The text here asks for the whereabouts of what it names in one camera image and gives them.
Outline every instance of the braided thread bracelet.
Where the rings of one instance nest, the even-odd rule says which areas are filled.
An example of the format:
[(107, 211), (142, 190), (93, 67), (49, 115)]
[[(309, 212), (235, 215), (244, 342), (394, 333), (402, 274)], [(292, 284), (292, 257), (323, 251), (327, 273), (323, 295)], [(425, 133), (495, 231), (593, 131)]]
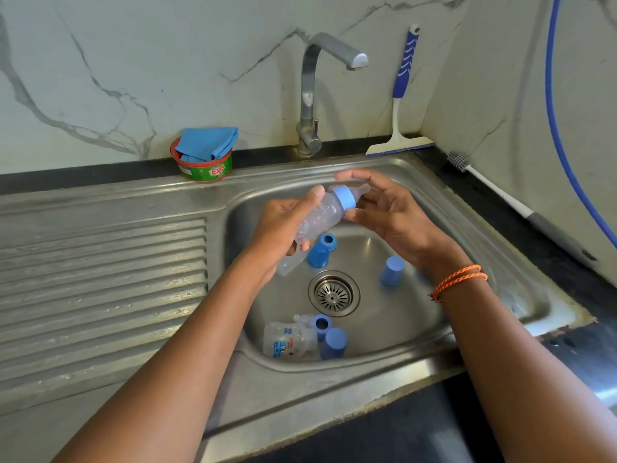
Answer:
[(441, 295), (442, 292), (444, 292), (448, 287), (452, 287), (455, 284), (460, 283), (461, 281), (464, 280), (468, 280), (470, 278), (484, 278), (485, 281), (488, 281), (489, 277), (488, 275), (479, 272), (479, 273), (470, 273), (468, 275), (465, 276), (461, 276), (460, 278), (457, 278), (457, 276), (462, 275), (464, 272), (470, 271), (470, 270), (482, 270), (482, 267), (480, 265), (470, 265), (468, 267), (465, 267), (457, 272), (452, 273), (450, 276), (448, 276), (445, 280), (441, 281), (437, 287), (435, 288), (435, 290), (429, 294), (429, 296), (431, 297), (431, 299), (435, 302), (441, 302), (439, 300), (439, 296)]

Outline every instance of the person's left hand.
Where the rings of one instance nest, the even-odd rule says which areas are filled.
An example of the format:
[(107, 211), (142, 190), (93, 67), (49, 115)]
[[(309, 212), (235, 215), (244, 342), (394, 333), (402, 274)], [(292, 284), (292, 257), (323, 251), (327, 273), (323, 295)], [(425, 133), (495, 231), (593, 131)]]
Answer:
[[(253, 234), (253, 240), (247, 250), (256, 253), (264, 263), (266, 281), (269, 281), (276, 265), (285, 255), (293, 255), (296, 251), (296, 233), (300, 223), (315, 209), (325, 190), (323, 186), (314, 186), (302, 199), (270, 200), (259, 217), (259, 222)], [(310, 248), (310, 242), (303, 242), (301, 250)]]

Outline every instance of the folded blue cloth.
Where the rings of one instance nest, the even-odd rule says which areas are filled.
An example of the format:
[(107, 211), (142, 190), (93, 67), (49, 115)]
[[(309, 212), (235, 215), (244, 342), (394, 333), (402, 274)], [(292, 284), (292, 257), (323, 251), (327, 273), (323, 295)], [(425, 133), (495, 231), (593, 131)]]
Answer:
[(208, 162), (226, 155), (237, 140), (238, 129), (186, 128), (176, 145), (176, 151), (184, 155), (187, 162)]

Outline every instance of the red container rim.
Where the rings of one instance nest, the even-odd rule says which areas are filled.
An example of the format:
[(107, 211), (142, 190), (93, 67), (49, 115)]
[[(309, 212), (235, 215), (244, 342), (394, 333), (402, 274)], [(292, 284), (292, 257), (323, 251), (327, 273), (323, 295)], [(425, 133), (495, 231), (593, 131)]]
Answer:
[(181, 165), (183, 165), (185, 167), (214, 167), (215, 165), (218, 165), (218, 164), (226, 161), (227, 158), (229, 157), (229, 155), (231, 154), (231, 151), (233, 151), (233, 149), (230, 149), (229, 152), (226, 155), (224, 155), (223, 157), (221, 157), (220, 159), (211, 160), (211, 161), (208, 161), (208, 162), (187, 162), (185, 160), (181, 160), (180, 153), (178, 151), (176, 151), (176, 146), (180, 142), (180, 138), (181, 138), (181, 136), (177, 137), (174, 140), (172, 145), (169, 147), (169, 151), (172, 153), (172, 157), (174, 158), (174, 161), (176, 161), (177, 163), (179, 163), (179, 164), (181, 164)]

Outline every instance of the drain strainer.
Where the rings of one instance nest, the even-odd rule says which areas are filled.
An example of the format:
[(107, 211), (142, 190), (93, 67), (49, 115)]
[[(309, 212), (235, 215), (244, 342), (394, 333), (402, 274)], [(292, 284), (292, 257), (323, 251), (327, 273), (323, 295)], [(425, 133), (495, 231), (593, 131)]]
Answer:
[(339, 271), (319, 273), (308, 285), (308, 296), (315, 309), (330, 317), (349, 315), (360, 303), (358, 285)]

